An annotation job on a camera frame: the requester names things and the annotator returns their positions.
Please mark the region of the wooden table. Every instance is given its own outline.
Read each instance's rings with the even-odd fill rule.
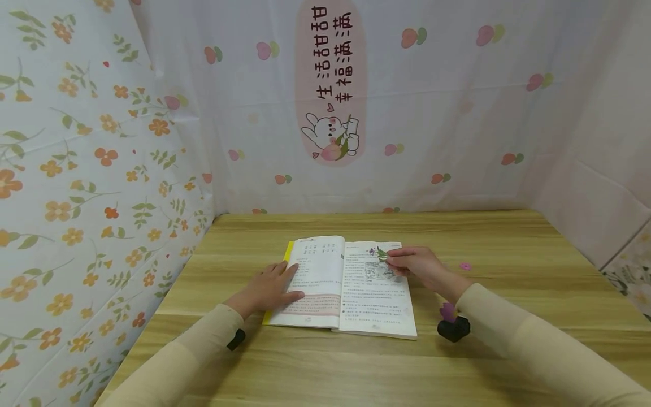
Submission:
[[[423,214],[224,215],[206,234],[103,398],[236,292],[287,241],[430,246],[459,271],[580,340],[651,387],[651,324],[533,211]],[[459,269],[461,262],[472,270]],[[469,336],[436,333],[439,299],[410,280],[417,341],[246,325],[246,341],[197,378],[183,406],[558,406],[561,401]]]

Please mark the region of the fabric wall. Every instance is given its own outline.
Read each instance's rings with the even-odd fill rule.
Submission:
[[[559,108],[567,147],[533,207],[651,319],[651,3],[612,4],[599,46],[572,78]]]
[[[604,266],[648,219],[645,17],[605,0],[5,1],[0,404],[92,404],[226,211],[533,207]],[[629,256],[603,273],[648,314]]]
[[[215,211],[125,1],[0,4],[0,405],[88,406]]]

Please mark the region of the book page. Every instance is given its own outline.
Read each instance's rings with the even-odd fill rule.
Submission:
[[[415,339],[409,285],[378,257],[399,242],[347,242],[339,331]]]
[[[339,326],[345,244],[341,236],[317,236],[294,242],[288,265],[299,266],[287,291],[303,291],[305,297],[275,310],[270,325]]]

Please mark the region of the hand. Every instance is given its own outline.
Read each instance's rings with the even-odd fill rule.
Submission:
[[[473,283],[447,270],[427,247],[402,247],[387,252],[387,264],[397,275],[413,274],[425,288],[437,292],[452,304]]]
[[[293,278],[298,264],[289,267],[287,262],[270,264],[258,272],[241,291],[224,301],[224,304],[237,311],[243,319],[256,311],[276,309],[305,297],[302,291],[285,292]]]

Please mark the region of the black object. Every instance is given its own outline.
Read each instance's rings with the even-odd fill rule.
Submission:
[[[240,345],[240,343],[244,342],[244,338],[246,338],[246,333],[242,330],[237,330],[235,332],[235,337],[231,342],[229,342],[228,345],[226,345],[226,347],[229,350],[235,350],[235,348],[237,348]]]
[[[470,333],[470,322],[462,316],[457,316],[454,323],[442,320],[436,327],[440,336],[450,342],[458,342]]]

